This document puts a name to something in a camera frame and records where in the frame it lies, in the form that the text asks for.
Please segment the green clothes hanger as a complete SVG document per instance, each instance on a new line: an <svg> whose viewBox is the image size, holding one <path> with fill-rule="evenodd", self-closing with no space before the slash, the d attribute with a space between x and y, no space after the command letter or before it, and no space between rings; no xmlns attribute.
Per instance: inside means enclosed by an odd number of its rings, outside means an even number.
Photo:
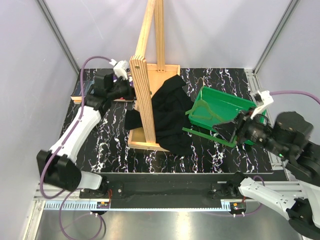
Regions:
<svg viewBox="0 0 320 240"><path fill-rule="evenodd" d="M191 124L213 131L213 125L235 117L237 108L232 105L235 95L203 85L191 109L185 112Z"/></svg>

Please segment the black t shirt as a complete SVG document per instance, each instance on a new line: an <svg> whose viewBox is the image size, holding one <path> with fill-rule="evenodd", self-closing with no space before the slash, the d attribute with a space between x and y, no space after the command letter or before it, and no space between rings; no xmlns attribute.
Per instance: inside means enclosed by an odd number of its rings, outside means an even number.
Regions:
<svg viewBox="0 0 320 240"><path fill-rule="evenodd" d="M184 91L186 82L178 74L168 78L151 98L156 143L179 156L193 154L192 138L183 131L191 123L186 112L194 102Z"/></svg>

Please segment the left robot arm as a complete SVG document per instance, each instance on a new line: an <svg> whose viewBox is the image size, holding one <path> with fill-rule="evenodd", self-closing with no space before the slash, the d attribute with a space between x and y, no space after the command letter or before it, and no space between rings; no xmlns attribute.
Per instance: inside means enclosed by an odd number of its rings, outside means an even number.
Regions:
<svg viewBox="0 0 320 240"><path fill-rule="evenodd" d="M40 183L73 192L87 189L97 198L108 193L105 177L93 172L80 170L77 165L78 153L94 127L110 109L112 101L135 98L133 79L126 73L112 69L96 72L76 117L62 137L47 151L40 150L36 156L40 172Z"/></svg>

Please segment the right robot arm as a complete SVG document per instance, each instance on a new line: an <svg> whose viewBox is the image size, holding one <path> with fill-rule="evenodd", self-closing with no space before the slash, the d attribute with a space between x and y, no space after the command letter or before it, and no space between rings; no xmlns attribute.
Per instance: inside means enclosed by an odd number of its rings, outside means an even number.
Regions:
<svg viewBox="0 0 320 240"><path fill-rule="evenodd" d="M251 141L282 161L286 177L293 177L304 196L285 196L253 178L236 172L222 192L232 198L253 199L283 216L300 235L320 238L320 146L310 141L314 126L295 111L281 112L274 125L253 109L241 111L233 119L213 126L230 144Z"/></svg>

